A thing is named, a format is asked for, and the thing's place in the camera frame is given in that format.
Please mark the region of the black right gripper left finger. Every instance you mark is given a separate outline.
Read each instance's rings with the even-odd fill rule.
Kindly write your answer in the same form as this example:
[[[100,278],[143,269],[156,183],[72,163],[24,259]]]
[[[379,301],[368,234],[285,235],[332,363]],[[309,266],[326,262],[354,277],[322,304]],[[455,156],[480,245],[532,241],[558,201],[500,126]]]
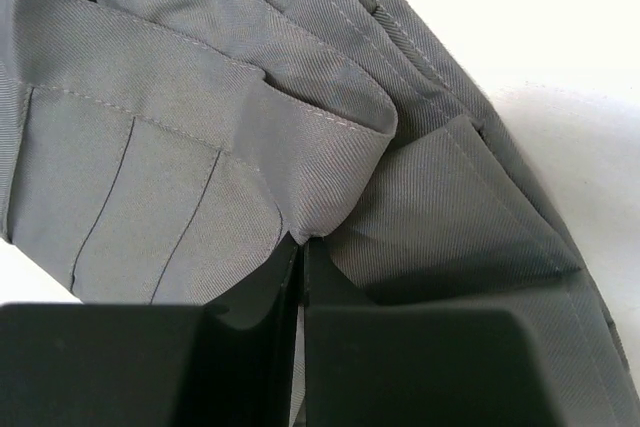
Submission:
[[[287,425],[298,251],[202,306],[3,306],[2,424]]]

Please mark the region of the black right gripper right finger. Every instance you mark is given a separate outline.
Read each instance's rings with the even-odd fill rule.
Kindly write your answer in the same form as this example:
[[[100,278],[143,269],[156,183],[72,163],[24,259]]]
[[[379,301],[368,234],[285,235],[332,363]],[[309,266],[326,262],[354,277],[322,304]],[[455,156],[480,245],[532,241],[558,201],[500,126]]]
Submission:
[[[373,302],[320,239],[303,250],[310,426],[565,426],[525,320],[498,306]]]

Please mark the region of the grey pleated skirt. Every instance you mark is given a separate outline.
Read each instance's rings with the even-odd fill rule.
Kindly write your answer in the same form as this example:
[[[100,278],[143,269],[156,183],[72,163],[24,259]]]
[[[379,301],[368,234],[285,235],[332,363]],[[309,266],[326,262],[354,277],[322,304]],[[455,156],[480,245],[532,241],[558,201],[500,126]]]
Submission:
[[[201,303],[286,235],[379,300],[508,307],[573,426],[635,426],[613,320],[404,0],[1,0],[1,235],[84,301]]]

